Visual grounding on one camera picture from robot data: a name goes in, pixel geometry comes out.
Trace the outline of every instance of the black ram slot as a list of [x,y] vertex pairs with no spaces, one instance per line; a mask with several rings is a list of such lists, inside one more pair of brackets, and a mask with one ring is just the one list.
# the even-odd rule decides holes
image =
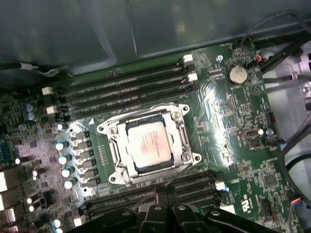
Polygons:
[[94,81],[90,81],[87,83],[81,83],[81,84],[71,86],[67,88],[66,91],[74,91],[74,90],[78,90],[82,88],[92,87],[94,85],[101,85],[107,81],[111,82],[117,79],[121,80],[121,79],[126,79],[126,78],[140,76],[140,75],[148,75],[148,74],[152,74],[155,72],[161,72],[161,71],[165,72],[168,69],[178,68],[178,67],[181,67],[182,65],[183,65],[182,62],[172,62],[172,63],[168,63],[165,65],[158,65],[158,66],[154,66],[150,68],[141,69],[138,71],[127,72],[127,73],[123,73],[123,74],[112,76],[112,77],[104,77],[100,80],[94,80]]
[[[175,180],[172,181],[171,184],[174,184],[174,185],[178,185],[181,183],[187,184],[188,182],[196,181],[197,179],[204,178],[204,177],[210,177],[210,176],[212,176],[212,172],[211,171],[205,171],[205,172],[201,172],[201,173],[196,173],[196,174],[191,174],[188,176],[176,178]],[[138,196],[138,195],[141,195],[144,193],[152,192],[154,190],[154,188],[155,188],[155,186],[151,185],[151,186],[140,188],[140,189],[133,189],[133,190],[129,190],[129,191],[126,191],[123,193],[114,194],[114,195],[110,195],[110,196],[106,196],[106,197],[101,197],[101,198],[98,198],[96,200],[91,200],[91,201],[85,202],[84,205],[91,206],[91,205],[95,205],[95,204],[98,204],[101,202],[119,200],[119,199],[122,199],[124,197],[130,197],[130,196],[134,196],[134,195]]]
[[137,85],[155,83],[155,82],[163,81],[166,79],[172,79],[175,77],[184,76],[185,74],[186,72],[184,70],[183,71],[180,70],[180,71],[172,71],[165,75],[156,74],[156,75],[151,75],[151,76],[144,76],[141,78],[137,78],[135,80],[131,80],[131,79],[122,79],[119,81],[114,80],[113,82],[106,83],[106,84],[111,84],[110,86],[103,87],[101,85],[101,86],[98,86],[98,88],[94,88],[93,90],[86,90],[83,93],[76,93],[70,97],[67,97],[66,100],[67,102],[74,101],[74,100],[81,100],[82,98],[90,98],[90,97],[94,97],[96,95],[100,95],[103,93],[118,91],[120,88],[125,89],[125,88],[130,88],[133,86],[137,86]]
[[74,120],[79,120],[85,117],[90,117],[90,116],[94,116],[97,114],[103,114],[103,113],[108,113],[108,112],[112,112],[112,111],[116,111],[119,109],[125,109],[128,107],[133,107],[136,105],[140,105],[142,103],[149,103],[151,101],[157,101],[157,100],[163,100],[165,98],[170,98],[170,97],[174,97],[174,96],[179,96],[179,95],[184,95],[186,93],[190,93],[194,91],[193,86],[190,85],[184,85],[184,86],[180,86],[179,89],[173,91],[171,90],[171,92],[169,94],[156,94],[154,96],[147,96],[147,97],[140,97],[136,100],[132,100],[132,101],[127,101],[124,103],[118,103],[112,106],[104,106],[101,108],[98,108],[96,110],[90,110],[87,111],[85,113],[80,113],[80,114],[73,114],[70,116],[70,120],[74,121]]
[[215,192],[217,192],[217,189],[215,188],[207,189],[199,193],[192,193],[189,196],[178,197],[178,201],[180,201],[181,203],[185,203],[187,201],[194,200],[194,199],[203,199],[204,197],[211,195]]
[[181,82],[182,82],[181,79],[180,80],[175,80],[175,81],[172,81],[172,82],[156,84],[154,86],[151,86],[151,85],[142,86],[142,87],[139,87],[136,90],[132,90],[132,91],[129,90],[128,92],[114,94],[114,95],[111,95],[111,96],[106,96],[106,97],[103,97],[103,98],[98,98],[98,99],[95,99],[95,100],[92,100],[92,101],[86,101],[86,102],[82,102],[82,103],[73,104],[72,106],[70,106],[68,108],[68,110],[69,111],[81,110],[82,108],[85,108],[85,107],[91,108],[92,106],[95,106],[95,105],[109,106],[108,104],[111,101],[116,101],[116,100],[126,99],[126,98],[130,98],[130,97],[135,97],[136,95],[145,95],[148,92],[151,93],[151,92],[158,91],[158,90],[174,88],[176,86],[181,85]]
[[196,184],[189,184],[185,187],[182,187],[182,188],[178,188],[178,187],[175,187],[176,188],[176,193],[177,195],[181,196],[181,195],[184,195],[190,191],[192,191],[194,188],[195,189],[199,189],[199,188],[204,188],[206,186],[208,186],[210,184],[210,181],[209,180],[204,180],[204,181],[201,181],[201,182],[198,182]]

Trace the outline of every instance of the ram slot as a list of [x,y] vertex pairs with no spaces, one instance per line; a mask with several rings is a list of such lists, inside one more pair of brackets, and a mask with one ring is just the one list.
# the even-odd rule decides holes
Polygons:
[[182,65],[183,65],[182,62],[172,62],[169,64],[149,67],[149,68],[141,69],[138,71],[126,72],[126,73],[123,73],[123,74],[120,74],[117,76],[111,76],[111,77],[101,78],[100,80],[94,80],[94,81],[90,81],[90,82],[86,82],[86,83],[77,84],[77,85],[71,86],[69,88],[66,88],[66,91],[67,91],[67,93],[69,93],[69,91],[76,91],[79,89],[93,87],[95,85],[102,85],[103,83],[115,81],[116,79],[121,80],[121,79],[126,79],[126,78],[134,77],[134,76],[142,76],[142,75],[148,75],[148,74],[152,74],[152,73],[167,72],[168,70],[172,70],[174,68],[179,68]]
[[185,71],[173,71],[167,74],[156,74],[151,76],[143,76],[142,78],[135,77],[133,78],[126,78],[122,80],[113,80],[105,82],[105,84],[102,84],[100,86],[97,86],[93,90],[84,90],[84,92],[76,93],[75,95],[72,95],[70,97],[66,97],[67,102],[73,102],[75,100],[81,101],[85,98],[91,98],[98,95],[102,95],[103,93],[107,92],[113,92],[118,91],[120,89],[125,88],[131,88],[133,86],[143,85],[143,84],[149,84],[149,83],[155,83],[163,80],[169,80],[175,77],[184,76],[186,74]]
[[[176,187],[178,186],[183,186],[183,185],[187,185],[189,182],[191,183],[192,181],[196,181],[198,179],[201,178],[212,178],[213,179],[213,172],[211,171],[204,171],[204,172],[200,172],[200,173],[195,173],[195,174],[189,174],[189,175],[185,175],[182,177],[178,177],[176,179],[174,179],[171,184],[176,185]],[[148,193],[153,191],[155,188],[154,185],[148,186],[148,187],[144,187],[144,188],[139,188],[139,189],[132,189],[132,190],[128,190],[126,192],[123,193],[119,193],[119,194],[114,194],[114,195],[109,195],[106,197],[101,197],[98,198],[96,200],[90,200],[88,202],[85,202],[84,205],[86,205],[87,207],[90,207],[92,205],[97,205],[101,202],[108,202],[108,201],[113,201],[113,200],[120,200],[122,198],[125,197],[130,197],[130,196],[138,196],[144,193]]]
[[154,94],[153,96],[146,96],[145,94],[136,97],[135,100],[126,100],[125,102],[118,102],[116,104],[112,104],[110,106],[101,106],[99,108],[96,108],[95,110],[92,109],[88,109],[85,112],[82,113],[72,113],[70,115],[67,115],[65,117],[69,117],[69,120],[74,121],[74,120],[79,120],[82,118],[86,118],[86,117],[90,117],[90,116],[94,116],[94,115],[98,115],[98,114],[104,114],[104,113],[109,113],[109,112],[113,112],[116,110],[125,110],[126,108],[129,107],[133,107],[133,106],[137,106],[137,105],[141,105],[143,103],[150,103],[150,102],[154,102],[157,100],[164,100],[166,98],[172,98],[175,96],[180,96],[180,95],[184,95],[187,93],[190,93],[194,91],[194,87],[192,85],[182,85],[179,86],[177,89],[175,90],[170,90],[170,92],[168,94],[164,94],[164,93],[157,93]]

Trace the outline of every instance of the solid capacitor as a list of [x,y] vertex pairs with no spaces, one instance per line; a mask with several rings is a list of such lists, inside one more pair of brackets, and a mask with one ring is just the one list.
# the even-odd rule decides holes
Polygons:
[[72,158],[71,155],[62,155],[58,158],[58,162],[61,164],[61,165],[65,165],[68,161],[70,161]]
[[77,183],[77,178],[70,178],[64,183],[65,189],[72,189],[72,187]]
[[16,158],[15,159],[15,163],[18,165],[18,164],[22,164],[22,163],[26,163],[26,162],[29,162],[30,161],[30,158],[28,156],[25,156],[25,157],[19,157],[19,158]]

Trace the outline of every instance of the chip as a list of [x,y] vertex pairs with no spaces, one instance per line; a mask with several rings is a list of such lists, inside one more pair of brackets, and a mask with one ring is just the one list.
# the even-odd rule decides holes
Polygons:
[[35,148],[35,147],[37,147],[37,141],[36,141],[36,140],[31,141],[31,142],[29,143],[29,145],[30,145],[30,148]]
[[45,181],[45,182],[42,182],[41,183],[41,187],[42,188],[47,188],[48,187],[48,183]]
[[130,128],[128,138],[127,151],[133,156],[138,168],[158,165],[172,158],[164,124],[161,121]]
[[276,177],[274,176],[274,174],[269,174],[263,177],[264,179],[264,183],[266,184],[266,186],[271,186],[276,184]]
[[235,164],[229,165],[229,171],[234,172],[237,170],[237,166]]

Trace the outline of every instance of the green circuit board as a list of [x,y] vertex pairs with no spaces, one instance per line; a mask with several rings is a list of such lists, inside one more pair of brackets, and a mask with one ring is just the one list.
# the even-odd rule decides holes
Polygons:
[[[192,54],[196,68],[199,88],[191,93],[181,93],[175,96],[163,94],[146,103],[137,103],[125,106],[122,109],[109,112],[96,111],[90,106],[96,99],[89,99],[89,105],[79,108],[75,118],[72,114],[68,120],[66,131],[57,131],[56,123],[45,120],[46,112],[43,106],[41,87],[27,90],[24,98],[14,96],[2,96],[0,99],[1,125],[5,125],[6,134],[2,139],[7,143],[10,156],[15,157],[14,151],[19,156],[34,156],[50,169],[45,177],[41,177],[39,183],[24,187],[25,195],[35,189],[57,191],[56,203],[49,212],[51,216],[57,213],[65,213],[73,208],[80,207],[86,200],[95,200],[114,193],[126,191],[129,187],[110,184],[107,180],[114,172],[114,162],[110,151],[108,139],[96,131],[97,126],[106,119],[136,109],[150,107],[161,103],[182,103],[190,106],[190,112],[184,116],[185,125],[192,152],[202,155],[203,160],[192,167],[187,173],[195,173],[203,170],[219,171],[223,174],[226,184],[226,193],[223,193],[221,205],[233,205],[237,215],[257,222],[279,232],[288,228],[289,202],[286,197],[288,187],[283,178],[276,160],[280,152],[277,140],[276,126],[272,110],[268,101],[262,74],[258,67],[247,70],[247,80],[243,84],[232,84],[228,81],[228,72],[232,67],[241,66],[251,62],[251,58],[241,49],[233,49],[232,43],[215,45],[211,47],[167,55],[134,64],[97,71],[66,80],[51,83],[54,90],[80,86],[79,90],[72,90],[70,97],[79,93],[90,91],[90,87],[83,85],[90,81],[104,80],[111,75],[135,72],[172,63],[186,54]],[[24,106],[30,103],[36,106],[36,121],[25,119]],[[21,132],[20,124],[26,126]],[[64,178],[60,171],[62,166],[52,163],[51,157],[61,155],[55,150],[56,141],[70,141],[70,130],[80,127],[90,132],[90,140],[100,182],[96,188],[85,188],[80,185],[71,190],[63,188]],[[20,145],[15,145],[14,140],[21,139]],[[29,143],[36,141],[36,146]],[[169,181],[171,178],[163,178],[160,181]],[[150,182],[135,185],[145,187]],[[64,203],[64,197],[70,197],[70,203]],[[271,204],[271,213],[267,216],[262,207],[262,200],[268,200]],[[38,214],[28,213],[28,218],[35,218]],[[293,218],[295,232],[299,230],[297,219]]]

